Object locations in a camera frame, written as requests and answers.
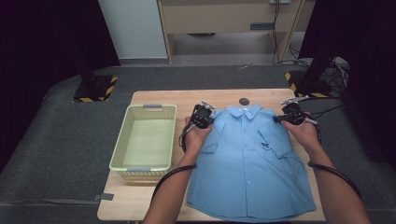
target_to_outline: person's left arm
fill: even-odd
[[[212,127],[207,129],[193,128],[186,135],[186,153],[181,158],[177,167],[194,165],[206,136]],[[186,170],[169,176],[158,189],[151,205],[143,219],[144,224],[175,223],[183,204],[186,188],[189,184],[192,170]]]

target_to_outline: hand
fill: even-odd
[[[300,143],[305,150],[320,147],[318,131],[312,123],[304,121],[300,125],[293,125],[285,120],[282,120],[281,123],[293,134],[297,142]]]
[[[185,119],[186,125],[190,121],[190,117]],[[212,132],[212,125],[209,125],[206,129],[200,129],[194,127],[186,135],[186,153],[187,152],[197,152],[201,151],[201,147],[204,145],[206,137]]]

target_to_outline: person's arm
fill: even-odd
[[[207,135],[212,131],[211,125],[207,129],[193,128],[186,135],[186,153],[177,167],[194,165]],[[143,219],[144,224],[175,223],[183,204],[187,185],[192,170],[182,171],[169,176],[158,189],[151,205]]]
[[[318,141],[317,130],[313,124],[305,121],[301,125],[295,126],[282,121],[282,125],[304,147],[313,163],[335,169],[329,156]],[[324,216],[328,223],[371,223],[360,197],[345,180],[319,169],[314,169],[314,173],[318,182],[318,191]]]

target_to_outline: blue shirt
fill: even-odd
[[[188,204],[229,221],[275,222],[315,210],[304,165],[288,131],[260,105],[217,110]]]

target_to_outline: green plastic basket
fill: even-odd
[[[175,105],[130,105],[109,165],[125,180],[161,178],[171,168]]]

